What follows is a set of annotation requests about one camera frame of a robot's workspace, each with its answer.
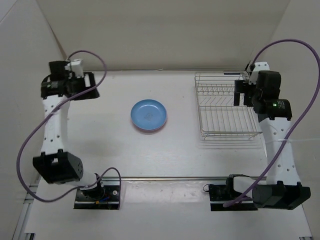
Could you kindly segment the blue plate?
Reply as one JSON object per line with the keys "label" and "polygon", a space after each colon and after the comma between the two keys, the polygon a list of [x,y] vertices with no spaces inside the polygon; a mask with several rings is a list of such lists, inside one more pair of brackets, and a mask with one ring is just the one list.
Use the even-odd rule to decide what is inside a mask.
{"label": "blue plate", "polygon": [[130,118],[134,125],[151,130],[167,122],[167,110],[162,103],[154,99],[138,101],[130,111]]}

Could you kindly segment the pink plate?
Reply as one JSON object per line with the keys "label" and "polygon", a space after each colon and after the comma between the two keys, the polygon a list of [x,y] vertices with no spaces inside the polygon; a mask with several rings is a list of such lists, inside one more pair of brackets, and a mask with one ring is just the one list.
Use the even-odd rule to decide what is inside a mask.
{"label": "pink plate", "polygon": [[155,129],[144,129],[144,128],[141,128],[141,127],[133,124],[133,127],[134,127],[137,131],[142,132],[142,133],[150,133],[150,134],[160,131],[160,130],[163,129],[165,126],[166,126],[166,124],[163,124],[162,126],[157,127],[157,128],[155,128]]}

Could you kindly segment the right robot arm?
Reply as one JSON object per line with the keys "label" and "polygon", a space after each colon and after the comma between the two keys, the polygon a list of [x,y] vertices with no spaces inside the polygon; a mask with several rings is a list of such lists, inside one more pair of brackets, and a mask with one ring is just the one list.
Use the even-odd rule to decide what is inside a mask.
{"label": "right robot arm", "polygon": [[267,156],[267,167],[262,172],[266,182],[248,176],[233,176],[224,193],[231,201],[224,208],[251,199],[256,208],[293,210],[311,196],[308,186],[303,186],[295,167],[293,150],[288,141],[292,130],[292,110],[287,99],[280,99],[281,74],[260,70],[251,91],[251,104],[258,116]]}

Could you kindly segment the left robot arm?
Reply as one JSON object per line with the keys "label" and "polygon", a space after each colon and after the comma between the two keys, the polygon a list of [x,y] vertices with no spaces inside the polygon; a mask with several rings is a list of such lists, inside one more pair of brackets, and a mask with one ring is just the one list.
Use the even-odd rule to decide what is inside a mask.
{"label": "left robot arm", "polygon": [[68,150],[70,103],[52,112],[60,102],[95,86],[94,74],[83,70],[81,59],[51,61],[49,68],[50,75],[43,79],[40,90],[44,115],[50,118],[44,124],[40,156],[34,157],[32,164],[48,184],[80,187],[85,196],[100,200],[105,188],[98,174],[85,171],[81,159]]}

